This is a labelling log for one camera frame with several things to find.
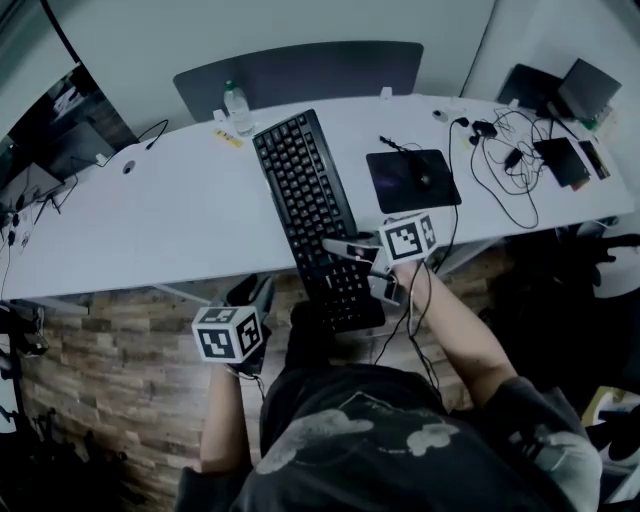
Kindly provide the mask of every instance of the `desk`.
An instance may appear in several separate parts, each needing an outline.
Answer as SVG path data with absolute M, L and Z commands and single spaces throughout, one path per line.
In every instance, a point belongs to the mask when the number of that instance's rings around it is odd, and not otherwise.
M 365 155 L 390 150 L 379 142 L 379 135 L 399 144 L 415 142 L 424 149 L 440 149 L 446 158 L 448 124 L 433 118 L 434 109 L 454 110 L 459 113 L 456 117 L 464 115 L 473 122 L 495 119 L 494 109 L 499 107 L 414 94 L 387 100 L 313 101 L 255 111 L 254 116 L 260 130 L 315 109 L 358 228 L 374 230 L 386 216 L 378 206 Z M 517 131 L 530 129 L 526 120 L 513 117 Z M 177 288 L 166 285 L 294 267 L 252 143 L 247 140 L 236 148 L 213 135 L 217 127 L 231 131 L 214 121 L 189 126 L 163 135 L 150 151 L 145 150 L 146 142 L 136 144 L 104 169 L 88 169 L 86 179 L 83 176 L 62 207 L 62 215 L 45 209 L 24 251 L 20 241 L 25 231 L 31 231 L 31 221 L 29 210 L 23 211 L 3 298 L 52 305 L 41 298 L 140 286 L 165 285 L 163 289 L 173 290 Z M 578 136 L 592 138 L 580 126 L 571 128 Z M 554 136 L 563 136 L 562 132 L 556 125 Z M 528 231 L 513 224 L 471 176 L 468 135 L 469 129 L 453 130 L 452 164 L 462 197 L 455 242 L 474 245 L 464 254 L 454 253 L 443 271 L 496 239 Z M 633 210 L 610 154 L 597 147 L 611 177 L 600 181 L 592 172 L 590 182 L 573 192 L 560 188 L 545 171 L 531 193 L 540 215 L 536 229 Z M 135 168 L 124 175 L 122 169 L 130 160 L 136 162 Z M 480 152 L 474 162 L 478 177 L 498 193 L 511 214 L 520 222 L 532 222 L 528 199 L 499 193 Z M 430 213 L 439 240 L 450 239 L 453 208 Z M 5 247 L 0 253 L 1 275 L 7 262 Z

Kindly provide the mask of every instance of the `black mouse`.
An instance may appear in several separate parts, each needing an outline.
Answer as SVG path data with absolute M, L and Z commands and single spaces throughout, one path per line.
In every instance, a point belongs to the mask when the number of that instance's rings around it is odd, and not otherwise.
M 431 187 L 433 180 L 429 172 L 429 166 L 421 158 L 411 158 L 409 160 L 409 170 L 413 176 L 413 180 L 418 187 L 428 189 Z

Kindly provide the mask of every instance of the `black keyboard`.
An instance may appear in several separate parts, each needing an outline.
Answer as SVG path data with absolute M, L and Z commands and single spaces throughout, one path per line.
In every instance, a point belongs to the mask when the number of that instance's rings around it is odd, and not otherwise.
M 327 253 L 323 238 L 358 230 L 314 110 L 283 121 L 253 138 L 278 215 L 312 306 L 334 332 L 385 322 L 369 293 L 368 263 Z

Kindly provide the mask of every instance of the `forearm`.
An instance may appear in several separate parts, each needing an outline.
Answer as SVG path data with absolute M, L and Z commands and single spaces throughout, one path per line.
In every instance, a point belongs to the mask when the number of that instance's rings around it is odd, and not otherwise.
M 423 311 L 447 358 L 477 405 L 484 405 L 500 384 L 516 375 L 502 346 L 489 328 L 430 272 L 421 267 L 414 284 L 414 303 Z M 401 279 L 410 286 L 410 278 Z
M 238 377 L 222 364 L 211 370 L 208 410 L 200 443 L 203 473 L 225 473 L 249 460 L 247 426 Z

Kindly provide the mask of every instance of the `plastic bottle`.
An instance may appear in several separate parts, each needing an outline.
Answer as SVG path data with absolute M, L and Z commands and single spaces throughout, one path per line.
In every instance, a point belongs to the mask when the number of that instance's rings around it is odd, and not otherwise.
M 227 80 L 224 84 L 224 104 L 238 135 L 249 135 L 253 130 L 253 116 L 244 92 L 233 80 Z

